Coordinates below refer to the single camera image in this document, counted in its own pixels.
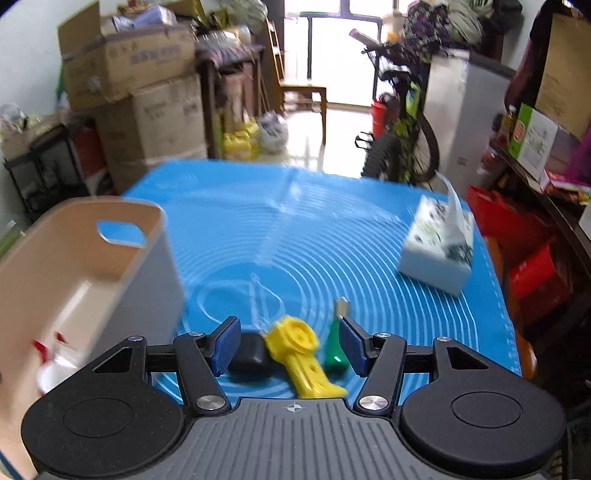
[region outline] white wall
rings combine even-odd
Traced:
[[[0,18],[0,105],[16,103],[26,113],[48,114],[56,105],[60,72],[57,27],[90,0],[20,0]],[[118,0],[101,2],[101,13]],[[19,212],[12,181],[0,166],[0,218]]]
[[[505,35],[503,43],[503,56],[501,63],[516,70],[521,62],[521,57],[530,39],[530,30],[534,19],[544,0],[521,0],[523,5],[523,25]]]

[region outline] red and white object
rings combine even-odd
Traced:
[[[37,371],[37,387],[42,395],[76,373],[84,364],[84,355],[68,345],[61,333],[56,332],[52,348],[37,340],[33,346],[39,351],[43,363]]]

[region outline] black circular pad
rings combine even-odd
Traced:
[[[51,390],[23,419],[22,440],[38,470],[121,476],[153,463],[181,435],[183,412],[166,393],[126,374],[77,375],[76,385]]]
[[[511,425],[521,417],[519,402],[494,392],[473,392],[460,395],[452,402],[452,411],[468,425],[498,429]]]
[[[124,401],[88,398],[66,410],[64,425],[75,435],[98,439],[119,433],[133,418],[133,409]]]
[[[564,432],[558,402],[491,362],[488,369],[449,368],[402,405],[400,427],[423,458],[476,478],[536,471]]]

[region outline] blue silicone mat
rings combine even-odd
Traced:
[[[280,166],[174,161],[126,196],[167,213],[187,298],[179,333],[211,332],[228,315],[237,315],[243,330],[266,330],[289,314],[305,320],[324,344],[333,300],[345,296],[351,316],[369,333],[395,333],[416,345],[450,336],[519,374],[514,330],[478,233],[460,297],[397,274],[423,194],[433,195]],[[318,358],[323,361],[322,350]],[[426,374],[406,375],[401,400],[426,382]],[[278,378],[243,385],[223,376],[220,383],[233,403],[294,395]],[[352,401],[363,380],[349,370],[335,383]],[[180,399],[174,374],[163,375],[160,387]]]

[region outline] crosshair mark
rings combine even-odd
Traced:
[[[287,411],[292,412],[294,415],[298,412],[301,412],[302,410],[304,410],[306,407],[302,407],[299,403],[292,403],[288,406],[285,407],[285,409]]]

